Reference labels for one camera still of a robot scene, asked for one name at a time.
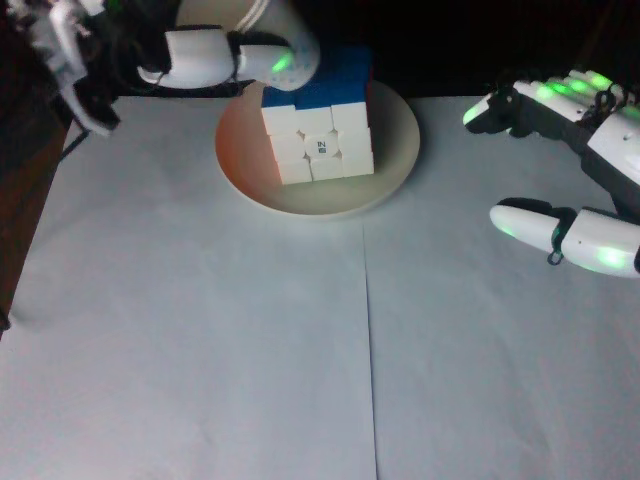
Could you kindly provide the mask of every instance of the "robotic hand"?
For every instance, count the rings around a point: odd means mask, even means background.
[[[108,136],[119,123],[109,90],[114,75],[122,78],[125,48],[151,88],[193,89],[230,80],[260,80],[281,90],[306,84],[320,50],[285,1],[256,0],[231,32],[213,25],[148,25],[140,7],[145,2],[133,0],[9,0],[8,14],[78,123]],[[198,0],[184,0],[176,17],[182,8],[195,8],[194,2],[202,8]],[[221,9],[246,3],[232,0]]]
[[[617,215],[553,208],[509,198],[491,210],[503,232],[587,270],[640,278],[640,110],[635,95],[595,72],[572,70],[565,79],[515,82],[473,106],[463,118],[471,133],[537,132],[562,140],[582,170],[611,195]]]

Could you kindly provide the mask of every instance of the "rubik's cube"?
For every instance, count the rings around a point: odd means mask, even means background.
[[[265,88],[262,117],[284,185],[374,171],[367,90],[371,52],[324,52],[312,81],[295,92]]]

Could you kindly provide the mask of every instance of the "plate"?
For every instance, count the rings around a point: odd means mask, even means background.
[[[332,218],[362,212],[398,190],[413,169],[420,129],[409,105],[391,88],[372,82],[369,124],[375,173],[283,186],[260,107],[264,85],[249,85],[225,110],[216,132],[220,168],[255,204],[279,213]]]

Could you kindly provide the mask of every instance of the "black background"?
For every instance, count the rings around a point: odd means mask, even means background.
[[[639,0],[292,1],[323,44],[369,45],[375,78],[404,96],[482,94],[506,69],[522,68],[547,78],[578,67],[640,82]]]

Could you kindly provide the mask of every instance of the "paper sheet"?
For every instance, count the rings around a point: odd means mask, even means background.
[[[121,99],[61,166],[0,345],[0,478],[375,477],[361,223],[240,198],[225,105]]]
[[[640,284],[489,220],[509,196],[611,201],[560,142],[468,134],[476,101],[411,104],[420,163],[365,221],[380,478],[640,478]]]

